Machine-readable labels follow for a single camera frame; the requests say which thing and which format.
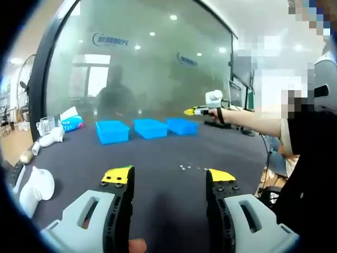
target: blue plastic bin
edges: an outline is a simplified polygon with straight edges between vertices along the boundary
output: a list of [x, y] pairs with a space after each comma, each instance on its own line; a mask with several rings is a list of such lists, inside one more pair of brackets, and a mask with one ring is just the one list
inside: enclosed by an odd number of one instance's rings
[[96, 122], [97, 135], [101, 144], [128, 141], [130, 128], [119, 120]]
[[198, 133], [198, 123], [186, 119], [167, 118], [165, 119], [170, 131], [179, 135], [193, 135]]
[[167, 136], [167, 125], [158, 120], [134, 120], [133, 123], [135, 131], [145, 139], [153, 139]]

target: wall logo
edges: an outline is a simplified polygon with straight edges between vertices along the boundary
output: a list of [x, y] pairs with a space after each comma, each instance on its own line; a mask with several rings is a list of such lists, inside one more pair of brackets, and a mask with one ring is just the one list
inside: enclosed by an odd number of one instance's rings
[[191, 60], [187, 57], [181, 56], [180, 53], [177, 53], [177, 59], [179, 61], [180, 64], [182, 65], [188, 65], [188, 66], [193, 66], [193, 67], [197, 67], [198, 66], [198, 62]]
[[123, 38], [114, 38], [105, 36], [103, 33], [95, 33], [93, 35], [93, 44], [95, 46], [116, 46], [116, 45], [128, 45], [128, 40]]

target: glass partition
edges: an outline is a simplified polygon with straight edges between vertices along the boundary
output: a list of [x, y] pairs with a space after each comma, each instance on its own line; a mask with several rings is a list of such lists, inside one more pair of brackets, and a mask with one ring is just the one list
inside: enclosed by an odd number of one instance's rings
[[86, 122], [184, 116], [227, 96], [232, 35], [192, 0], [82, 0], [57, 39], [46, 114]]

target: dark gray table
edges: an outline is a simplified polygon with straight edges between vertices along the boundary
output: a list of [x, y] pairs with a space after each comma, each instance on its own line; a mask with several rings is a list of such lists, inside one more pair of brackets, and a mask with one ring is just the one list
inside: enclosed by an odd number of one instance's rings
[[111, 168], [135, 167], [131, 238], [144, 238], [148, 252], [208, 252], [204, 168], [234, 175], [244, 193], [254, 194], [266, 162], [260, 136], [201, 125], [195, 136], [169, 134], [101, 145], [94, 126], [66, 133], [63, 143], [42, 149], [27, 166], [49, 170], [55, 179], [51, 200], [41, 201], [33, 221], [44, 228], [88, 189], [95, 189]]

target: standing fan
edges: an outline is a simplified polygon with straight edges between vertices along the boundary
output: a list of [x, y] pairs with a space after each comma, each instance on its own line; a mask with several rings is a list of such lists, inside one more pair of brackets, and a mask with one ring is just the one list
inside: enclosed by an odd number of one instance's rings
[[29, 114], [28, 114], [28, 82], [31, 78], [32, 68], [35, 60], [35, 54], [32, 54], [28, 57], [24, 64], [22, 65], [18, 79], [17, 79], [17, 89], [16, 89], [16, 101], [17, 106], [21, 115], [21, 118], [28, 122]]

